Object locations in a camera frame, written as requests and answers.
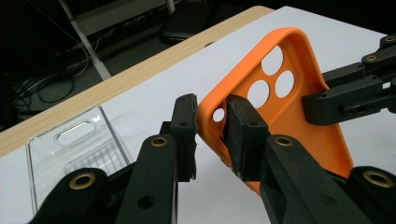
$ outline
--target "metal stand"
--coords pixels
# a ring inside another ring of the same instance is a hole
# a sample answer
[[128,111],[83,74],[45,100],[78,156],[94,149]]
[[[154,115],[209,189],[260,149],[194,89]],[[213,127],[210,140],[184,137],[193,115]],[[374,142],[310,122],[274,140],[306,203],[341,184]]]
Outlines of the metal stand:
[[[168,6],[168,12],[170,15],[175,11],[175,3],[173,0],[165,0],[165,2]],[[161,0],[119,0],[78,16],[73,15],[64,0],[59,0],[59,3],[81,39],[84,48],[90,54],[93,66],[95,66],[99,76],[102,80],[106,80],[110,78],[111,75],[106,66],[94,52],[87,35],[103,30],[121,21],[128,20],[133,16],[151,10],[155,7],[159,7],[163,2]]]

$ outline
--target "clear phone case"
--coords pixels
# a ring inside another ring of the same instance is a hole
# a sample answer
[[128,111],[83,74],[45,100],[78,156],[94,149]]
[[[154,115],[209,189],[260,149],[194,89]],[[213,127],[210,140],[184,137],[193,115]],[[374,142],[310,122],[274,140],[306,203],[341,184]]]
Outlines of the clear phone case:
[[122,145],[99,105],[32,138],[26,148],[34,213],[65,175],[85,167],[111,175],[130,164]]

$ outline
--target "orange plastic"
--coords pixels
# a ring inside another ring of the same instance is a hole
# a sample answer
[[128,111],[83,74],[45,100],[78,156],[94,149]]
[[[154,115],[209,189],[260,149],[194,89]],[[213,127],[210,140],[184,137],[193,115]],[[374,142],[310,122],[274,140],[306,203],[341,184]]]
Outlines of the orange plastic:
[[[276,46],[282,49],[283,63],[268,76],[262,69],[262,59]],[[292,72],[294,84],[287,96],[279,98],[276,80],[285,71]],[[213,115],[219,108],[226,114],[225,100],[230,94],[248,98],[250,87],[258,80],[266,81],[270,89],[265,104],[256,108],[270,133],[298,139],[324,169],[348,177],[352,159],[339,125],[316,126],[305,121],[302,96],[329,88],[307,36],[297,28],[281,28],[268,34],[199,104],[199,134],[226,165],[232,167],[227,147],[220,140],[226,118],[214,121]],[[258,182],[246,184],[260,194]]]

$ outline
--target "cable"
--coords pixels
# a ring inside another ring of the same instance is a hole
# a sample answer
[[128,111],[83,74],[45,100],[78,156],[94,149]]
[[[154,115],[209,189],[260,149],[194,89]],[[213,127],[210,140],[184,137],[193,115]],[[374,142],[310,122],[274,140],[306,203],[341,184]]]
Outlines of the cable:
[[[59,97],[57,99],[53,99],[53,100],[45,99],[42,96],[41,91],[44,90],[45,88],[47,88],[49,85],[54,84],[54,83],[58,83],[60,81],[65,81],[65,80],[69,80],[70,83],[71,83],[70,89],[68,90],[68,92],[66,94],[64,94],[63,96],[61,96],[61,97]],[[49,80],[47,80],[45,82],[42,82],[38,86],[37,96],[40,99],[40,101],[43,102],[43,103],[47,103],[47,104],[57,103],[57,102],[63,100],[64,98],[66,98],[68,95],[70,95],[70,93],[72,93],[74,87],[75,87],[75,83],[74,83],[73,76],[50,78]]]

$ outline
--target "black mechanical part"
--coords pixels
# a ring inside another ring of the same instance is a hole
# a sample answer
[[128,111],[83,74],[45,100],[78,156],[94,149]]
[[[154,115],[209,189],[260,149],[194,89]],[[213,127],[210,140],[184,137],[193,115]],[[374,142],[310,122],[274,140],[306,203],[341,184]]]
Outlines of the black mechanical part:
[[381,38],[379,49],[353,63],[323,73],[329,90],[303,97],[305,119],[315,125],[330,125],[378,113],[394,112],[396,34]]
[[197,99],[187,94],[176,99],[169,134],[177,140],[178,182],[196,178],[195,135],[198,132]]
[[355,167],[345,189],[373,223],[395,223],[396,176],[375,167]]
[[316,125],[329,125],[378,113],[396,105],[394,87],[383,89],[378,77],[365,77],[325,92],[303,97],[305,119]]
[[259,181],[260,148],[270,135],[268,125],[246,98],[230,95],[226,102],[222,141],[228,148],[233,171],[243,181]]
[[396,45],[396,33],[382,37],[379,40],[379,49],[385,49],[387,47]]
[[362,63],[353,63],[323,73],[322,75],[329,88],[333,88],[363,78],[365,75],[364,65]]
[[371,223],[296,139],[272,135],[262,153],[262,174],[276,181],[261,182],[271,223]]
[[176,223],[176,197],[176,140],[151,136],[140,150],[114,223]]
[[56,185],[30,223],[103,223],[109,201],[106,173],[79,169]]

